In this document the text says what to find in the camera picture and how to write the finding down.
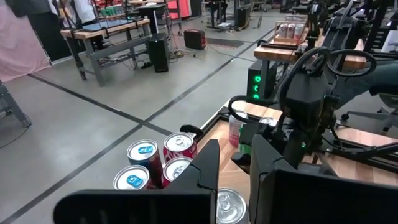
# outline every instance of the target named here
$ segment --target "black mat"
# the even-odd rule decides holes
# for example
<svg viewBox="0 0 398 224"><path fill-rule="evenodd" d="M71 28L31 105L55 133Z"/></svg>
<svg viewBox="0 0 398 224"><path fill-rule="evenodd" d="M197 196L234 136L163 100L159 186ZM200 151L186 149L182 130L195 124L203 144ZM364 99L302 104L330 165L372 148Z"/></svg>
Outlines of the black mat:
<svg viewBox="0 0 398 224"><path fill-rule="evenodd" d="M215 45L217 47L226 47L226 48L238 48L244 44L244 42L240 42L237 40L224 40L216 38L207 38L207 43Z"/></svg>

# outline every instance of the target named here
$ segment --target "tray of cans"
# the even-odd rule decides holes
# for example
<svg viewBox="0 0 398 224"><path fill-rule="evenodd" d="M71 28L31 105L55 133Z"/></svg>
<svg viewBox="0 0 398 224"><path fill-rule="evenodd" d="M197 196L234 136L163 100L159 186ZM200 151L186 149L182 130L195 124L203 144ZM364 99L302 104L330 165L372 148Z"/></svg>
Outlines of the tray of cans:
<svg viewBox="0 0 398 224"><path fill-rule="evenodd" d="M189 166L197 153L194 138L184 132L167 136L162 150L151 139L136 141L127 148L130 165L116 174L113 187L116 190L162 189Z"/></svg>
<svg viewBox="0 0 398 224"><path fill-rule="evenodd" d="M307 38L307 16L286 16L275 24L274 42L301 44Z"/></svg>

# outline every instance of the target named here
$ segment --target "blue can label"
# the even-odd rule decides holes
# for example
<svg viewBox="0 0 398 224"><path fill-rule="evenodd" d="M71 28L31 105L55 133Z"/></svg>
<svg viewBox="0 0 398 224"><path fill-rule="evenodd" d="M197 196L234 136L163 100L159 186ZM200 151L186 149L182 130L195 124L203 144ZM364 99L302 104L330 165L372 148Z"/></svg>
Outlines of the blue can label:
<svg viewBox="0 0 398 224"><path fill-rule="evenodd" d="M144 146L138 149L139 154L151 153L154 150L153 146Z"/></svg>
<svg viewBox="0 0 398 224"><path fill-rule="evenodd" d="M136 175L130 175L127 178L127 183L135 188L139 188L142 185L142 183L144 183L144 181L141 178L137 177Z"/></svg>

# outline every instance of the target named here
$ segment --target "black pants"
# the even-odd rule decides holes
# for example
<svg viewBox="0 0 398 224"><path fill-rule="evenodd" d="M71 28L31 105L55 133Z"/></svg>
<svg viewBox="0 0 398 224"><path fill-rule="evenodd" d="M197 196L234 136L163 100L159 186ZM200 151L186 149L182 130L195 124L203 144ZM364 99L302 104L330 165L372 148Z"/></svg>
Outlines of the black pants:
<svg viewBox="0 0 398 224"><path fill-rule="evenodd" d="M93 21L85 22L82 25L86 26L86 25L94 24L96 22L97 22L96 20L93 20ZM103 45L104 39L103 39L102 35L90 38L90 42L91 42L91 45L93 46L93 49L98 49L98 50L104 49L104 45Z"/></svg>

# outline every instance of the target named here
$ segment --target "concrete floor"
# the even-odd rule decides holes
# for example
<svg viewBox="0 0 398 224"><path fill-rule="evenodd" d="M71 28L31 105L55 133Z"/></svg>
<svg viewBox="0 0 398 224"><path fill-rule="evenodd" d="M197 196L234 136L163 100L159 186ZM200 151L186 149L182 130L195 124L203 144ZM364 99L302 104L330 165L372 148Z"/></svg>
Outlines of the concrete floor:
<svg viewBox="0 0 398 224"><path fill-rule="evenodd" d="M113 188L115 174L129 165L126 149L133 141L151 138L162 147L166 134L178 131L182 124L201 126L229 98L244 95L256 42L265 39L283 15L264 13L261 28L253 29L259 16L255 14L250 28L242 32L207 30L207 37L244 42L236 49L215 47L233 57L208 48L204 59L186 55L171 63L168 73L155 73L153 68L132 72L128 62L118 64L104 71L109 83L102 88L91 75L82 81L72 60L35 77L7 82L33 125L0 150L0 224L52 223L55 204L67 194ZM183 30L202 27L201 19L183 24ZM183 37L176 36L175 41L183 48ZM104 105L114 109L106 110ZM380 105L378 97L366 93L338 114L376 111ZM23 132L12 116L0 122L0 146ZM353 118L352 122L368 131L377 128L369 120Z"/></svg>

